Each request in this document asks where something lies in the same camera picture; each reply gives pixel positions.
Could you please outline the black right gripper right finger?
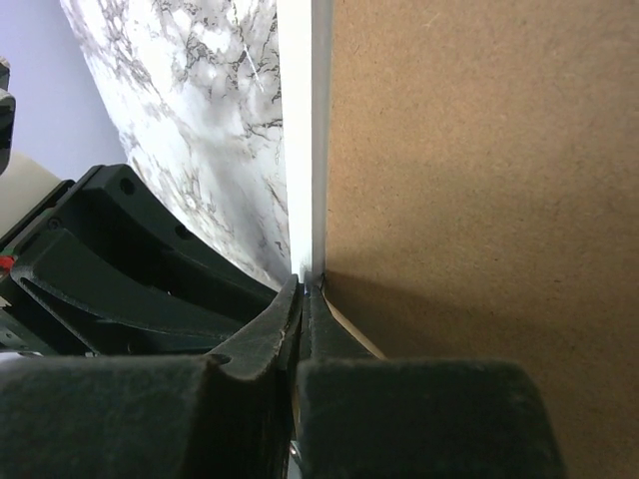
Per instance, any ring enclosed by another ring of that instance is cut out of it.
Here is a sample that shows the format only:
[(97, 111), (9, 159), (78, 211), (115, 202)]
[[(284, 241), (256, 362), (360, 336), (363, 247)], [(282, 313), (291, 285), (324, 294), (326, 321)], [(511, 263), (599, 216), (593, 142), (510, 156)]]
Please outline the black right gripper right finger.
[(541, 395), (499, 360), (375, 357), (305, 297), (297, 373), (307, 478), (563, 478)]

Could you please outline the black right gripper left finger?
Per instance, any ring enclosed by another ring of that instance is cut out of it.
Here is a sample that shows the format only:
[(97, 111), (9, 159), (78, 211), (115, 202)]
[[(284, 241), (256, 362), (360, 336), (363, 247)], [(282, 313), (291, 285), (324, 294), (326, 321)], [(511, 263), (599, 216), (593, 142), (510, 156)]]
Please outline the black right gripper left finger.
[(204, 355), (1, 367), (5, 478), (283, 478), (301, 286)]

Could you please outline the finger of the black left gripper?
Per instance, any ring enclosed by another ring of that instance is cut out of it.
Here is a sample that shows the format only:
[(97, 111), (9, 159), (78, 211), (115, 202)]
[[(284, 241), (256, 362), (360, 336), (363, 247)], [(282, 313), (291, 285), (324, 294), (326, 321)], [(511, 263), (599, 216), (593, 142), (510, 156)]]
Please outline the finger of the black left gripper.
[(200, 240), (127, 165), (93, 167), (64, 203), (64, 228), (137, 283), (232, 319), (276, 292)]
[(43, 355), (199, 353), (250, 320), (250, 280), (183, 227), (9, 242), (9, 349)]

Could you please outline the white picture frame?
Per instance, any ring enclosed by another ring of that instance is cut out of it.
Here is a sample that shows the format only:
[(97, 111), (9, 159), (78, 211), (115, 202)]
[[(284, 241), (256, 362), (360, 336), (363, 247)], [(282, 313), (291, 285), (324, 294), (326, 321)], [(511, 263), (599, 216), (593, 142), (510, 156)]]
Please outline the white picture frame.
[(319, 284), (326, 261), (333, 3), (277, 3), (291, 271)]

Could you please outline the brown backing board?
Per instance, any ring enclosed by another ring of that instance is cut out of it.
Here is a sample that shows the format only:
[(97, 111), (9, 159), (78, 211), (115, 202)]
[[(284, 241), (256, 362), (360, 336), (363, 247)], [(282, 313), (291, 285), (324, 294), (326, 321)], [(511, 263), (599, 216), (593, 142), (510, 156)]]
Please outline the brown backing board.
[(638, 5), (338, 1), (330, 301), (520, 363), (573, 478), (638, 474)]

